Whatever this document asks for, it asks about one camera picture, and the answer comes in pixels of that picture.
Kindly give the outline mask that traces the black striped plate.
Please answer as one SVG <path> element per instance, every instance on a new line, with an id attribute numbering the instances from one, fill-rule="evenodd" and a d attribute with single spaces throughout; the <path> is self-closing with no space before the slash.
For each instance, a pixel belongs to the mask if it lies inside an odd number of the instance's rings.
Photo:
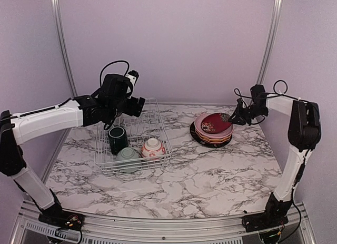
<path id="1" fill-rule="evenodd" d="M 230 136 L 228 140 L 226 140 L 222 143 L 209 143 L 207 141 L 204 141 L 197 135 L 194 122 L 192 122 L 191 125 L 190 125 L 190 135 L 191 135 L 191 137 L 193 138 L 194 141 L 196 141 L 197 143 L 199 143 L 202 146 L 207 147 L 207 148 L 222 148 L 222 147 L 228 145 L 232 140 L 232 136 Z"/>

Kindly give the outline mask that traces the dark brown plate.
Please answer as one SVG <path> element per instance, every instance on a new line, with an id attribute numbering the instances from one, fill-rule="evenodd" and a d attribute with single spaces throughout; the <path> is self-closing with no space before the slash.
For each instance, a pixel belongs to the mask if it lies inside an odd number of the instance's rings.
<path id="1" fill-rule="evenodd" d="M 213 113 L 206 116 L 201 122 L 201 129 L 209 134 L 217 134 L 228 129 L 232 123 L 226 113 Z"/>

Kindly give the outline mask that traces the maroon polka dot plate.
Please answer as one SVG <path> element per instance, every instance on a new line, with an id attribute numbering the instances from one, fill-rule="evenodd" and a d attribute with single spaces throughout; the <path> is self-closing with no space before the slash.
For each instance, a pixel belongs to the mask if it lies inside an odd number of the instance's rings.
<path id="1" fill-rule="evenodd" d="M 225 143 L 228 143 L 231 141 L 232 139 L 232 136 L 228 136 L 228 137 L 225 137 L 224 139 L 222 140 L 219 140 L 219 139 L 204 139 L 204 138 L 201 138 L 200 136 L 198 136 L 197 134 L 191 134 L 192 138 L 201 143 L 201 144 L 209 144 L 209 145 L 220 145 L 220 144 L 225 144 Z"/>

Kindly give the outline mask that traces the yellow polka dot plate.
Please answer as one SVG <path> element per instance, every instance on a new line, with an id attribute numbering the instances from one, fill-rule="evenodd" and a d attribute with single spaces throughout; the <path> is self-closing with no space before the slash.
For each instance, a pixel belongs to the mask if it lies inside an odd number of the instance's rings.
<path id="1" fill-rule="evenodd" d="M 220 139 L 212 139 L 212 138 L 209 138 L 209 137 L 206 137 L 206 136 L 203 136 L 203 135 L 201 135 L 199 132 L 195 132 L 196 134 L 197 134 L 197 136 L 201 139 L 201 140 L 203 140 L 203 141 L 205 141 L 205 142 L 207 142 L 207 143 L 210 143 L 210 144 L 221 144 L 221 143 L 224 143 L 224 142 L 226 142 L 226 141 L 229 141 L 230 139 L 231 139 L 231 137 L 232 137 L 232 135 L 230 134 L 229 136 L 226 136 L 226 137 L 224 137 L 224 138 L 220 138 Z"/>

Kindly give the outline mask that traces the pink plate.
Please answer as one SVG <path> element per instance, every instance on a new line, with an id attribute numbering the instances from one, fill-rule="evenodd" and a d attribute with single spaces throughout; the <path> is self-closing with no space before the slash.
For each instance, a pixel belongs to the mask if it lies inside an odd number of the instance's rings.
<path id="1" fill-rule="evenodd" d="M 217 134 L 209 134 L 209 133 L 206 133 L 204 132 L 202 129 L 201 129 L 201 122 L 202 120 L 210 115 L 210 114 L 213 114 L 213 113 L 203 113 L 201 115 L 199 115 L 196 119 L 195 119 L 195 128 L 196 130 L 203 136 L 206 136 L 206 137 L 209 137 L 209 138 L 212 138 L 212 139 L 220 139 L 220 138 L 224 138 L 226 136 L 229 136 L 230 134 L 232 134 L 233 132 L 233 125 L 231 125 L 228 129 L 226 129 L 225 131 L 221 132 L 221 133 L 217 133 Z"/>

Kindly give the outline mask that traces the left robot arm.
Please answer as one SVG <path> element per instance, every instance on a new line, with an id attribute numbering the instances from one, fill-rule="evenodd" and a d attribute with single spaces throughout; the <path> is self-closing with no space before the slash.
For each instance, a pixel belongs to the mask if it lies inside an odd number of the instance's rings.
<path id="1" fill-rule="evenodd" d="M 103 122 L 109 129 L 119 114 L 139 117 L 145 99 L 132 96 L 92 97 L 83 95 L 48 108 L 28 113 L 1 113 L 1 173 L 27 193 L 54 225 L 66 222 L 56 195 L 25 162 L 21 145 L 59 130 L 86 127 Z"/>

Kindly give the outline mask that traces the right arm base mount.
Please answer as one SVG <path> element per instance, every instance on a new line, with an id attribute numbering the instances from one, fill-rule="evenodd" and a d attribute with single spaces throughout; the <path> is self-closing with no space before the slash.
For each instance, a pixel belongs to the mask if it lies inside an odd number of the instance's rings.
<path id="1" fill-rule="evenodd" d="M 246 232 L 260 231 L 285 225 L 289 222 L 287 216 L 269 217 L 266 213 L 246 214 L 242 218 L 242 226 Z"/>

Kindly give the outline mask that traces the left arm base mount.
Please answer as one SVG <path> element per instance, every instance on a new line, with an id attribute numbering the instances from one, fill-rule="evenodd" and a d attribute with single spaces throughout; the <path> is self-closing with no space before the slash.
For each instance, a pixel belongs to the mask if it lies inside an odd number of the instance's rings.
<path id="1" fill-rule="evenodd" d="M 84 223 L 85 216 L 80 213 L 72 213 L 69 211 L 62 211 L 55 216 L 48 216 L 46 214 L 39 214 L 38 220 L 40 222 L 56 226 L 61 229 L 71 229 L 80 231 Z"/>

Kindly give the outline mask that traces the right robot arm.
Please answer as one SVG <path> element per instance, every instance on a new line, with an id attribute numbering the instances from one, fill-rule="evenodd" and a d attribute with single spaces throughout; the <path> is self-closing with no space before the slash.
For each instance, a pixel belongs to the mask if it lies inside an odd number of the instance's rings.
<path id="1" fill-rule="evenodd" d="M 291 96 L 261 93 L 246 106 L 238 98 L 230 122 L 237 125 L 252 125 L 258 116 L 268 116 L 275 110 L 290 117 L 288 128 L 289 152 L 281 181 L 271 193 L 261 215 L 261 223 L 272 227 L 287 214 L 312 151 L 321 139 L 319 107 L 314 102 Z"/>

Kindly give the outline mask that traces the red patterned white bowl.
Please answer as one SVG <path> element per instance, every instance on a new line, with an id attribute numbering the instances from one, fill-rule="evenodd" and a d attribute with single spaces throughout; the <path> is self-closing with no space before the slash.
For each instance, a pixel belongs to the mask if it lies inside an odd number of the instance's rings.
<path id="1" fill-rule="evenodd" d="M 141 147 L 141 156 L 149 160 L 159 160 L 166 154 L 164 144 L 156 138 L 149 138 Z"/>

